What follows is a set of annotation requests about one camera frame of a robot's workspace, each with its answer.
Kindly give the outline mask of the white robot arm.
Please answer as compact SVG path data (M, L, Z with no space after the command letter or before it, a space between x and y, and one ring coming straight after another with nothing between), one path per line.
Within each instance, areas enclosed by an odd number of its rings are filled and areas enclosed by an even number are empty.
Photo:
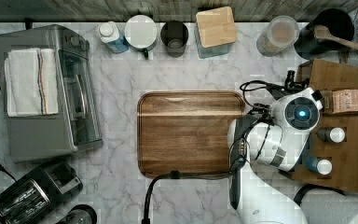
M267 90L274 102L252 105L229 126L229 162L234 169L229 201L243 224L308 224L299 205L264 182L251 167L257 161L288 172L309 144L310 132L320 119L322 95L306 79L296 82L294 76L290 70L282 86L255 80L257 88Z

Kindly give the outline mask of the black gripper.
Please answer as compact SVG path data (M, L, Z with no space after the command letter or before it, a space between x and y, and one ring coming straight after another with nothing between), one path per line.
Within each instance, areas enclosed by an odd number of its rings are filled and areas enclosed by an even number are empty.
M286 80L284 81L284 87L289 92L299 92L305 90L309 84L310 80L306 78L301 82L295 82L295 71L289 70L287 73Z

